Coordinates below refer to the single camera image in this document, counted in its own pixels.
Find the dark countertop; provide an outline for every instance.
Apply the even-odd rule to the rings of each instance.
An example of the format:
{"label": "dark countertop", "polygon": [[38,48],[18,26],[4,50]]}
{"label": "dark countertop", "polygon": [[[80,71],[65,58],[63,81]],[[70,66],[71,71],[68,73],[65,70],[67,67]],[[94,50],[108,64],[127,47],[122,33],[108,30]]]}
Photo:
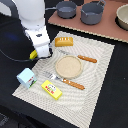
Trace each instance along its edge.
{"label": "dark countertop", "polygon": [[[59,1],[47,0],[46,7],[53,7]],[[47,21],[53,12],[54,10],[48,10],[45,14],[47,31],[51,41],[59,31],[64,31],[115,45],[90,128],[127,128],[128,44],[50,25]],[[12,58],[28,59],[33,47],[23,34],[20,20],[0,14],[0,49]],[[17,74],[26,67],[31,69],[35,64],[36,61],[15,62],[0,53],[0,105],[30,116],[51,128],[76,128],[63,119],[12,96],[19,85],[16,79]]]}

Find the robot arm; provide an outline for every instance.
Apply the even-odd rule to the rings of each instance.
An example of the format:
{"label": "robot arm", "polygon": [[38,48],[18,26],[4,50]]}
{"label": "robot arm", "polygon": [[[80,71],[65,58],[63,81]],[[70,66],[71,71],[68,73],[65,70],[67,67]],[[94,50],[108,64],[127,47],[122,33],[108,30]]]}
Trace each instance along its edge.
{"label": "robot arm", "polygon": [[44,0],[12,1],[0,0],[0,12],[19,18],[24,33],[32,41],[38,57],[47,57],[49,54],[50,39],[45,26]]}

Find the blue cube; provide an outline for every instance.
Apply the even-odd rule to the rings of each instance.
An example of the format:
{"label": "blue cube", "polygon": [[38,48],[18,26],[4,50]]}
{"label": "blue cube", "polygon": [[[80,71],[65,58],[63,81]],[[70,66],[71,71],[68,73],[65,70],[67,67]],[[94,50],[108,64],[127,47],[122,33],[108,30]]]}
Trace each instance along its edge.
{"label": "blue cube", "polygon": [[18,74],[17,79],[27,88],[30,88],[37,81],[34,73],[29,68],[25,68],[20,74]]}

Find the white fabric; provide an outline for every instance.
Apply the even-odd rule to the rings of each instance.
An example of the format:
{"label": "white fabric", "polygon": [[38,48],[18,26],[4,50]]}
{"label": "white fabric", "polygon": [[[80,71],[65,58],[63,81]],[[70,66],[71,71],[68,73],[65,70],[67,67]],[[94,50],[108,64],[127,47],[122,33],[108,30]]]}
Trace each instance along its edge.
{"label": "white fabric", "polygon": [[[13,96],[48,111],[79,128],[89,128],[114,46],[61,31],[57,37],[73,37],[74,45],[55,47],[53,41],[53,56],[46,60],[39,60],[32,69],[37,77],[37,82],[30,89],[20,85]],[[56,74],[55,63],[64,56],[57,49],[97,59],[97,63],[82,60],[84,65],[82,74],[78,78],[72,79],[73,82],[84,85],[84,90],[44,77],[44,71]],[[41,88],[41,84],[45,80],[51,81],[62,91],[63,94],[58,101],[55,101]]]}

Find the round plate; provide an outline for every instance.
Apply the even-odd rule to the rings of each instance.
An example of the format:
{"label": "round plate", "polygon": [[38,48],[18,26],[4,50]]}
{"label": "round plate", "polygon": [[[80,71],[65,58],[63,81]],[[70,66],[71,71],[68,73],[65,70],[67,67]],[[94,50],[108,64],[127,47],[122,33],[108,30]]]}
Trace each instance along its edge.
{"label": "round plate", "polygon": [[64,56],[56,62],[56,72],[63,78],[72,79],[79,76],[83,70],[82,62],[75,56]]}

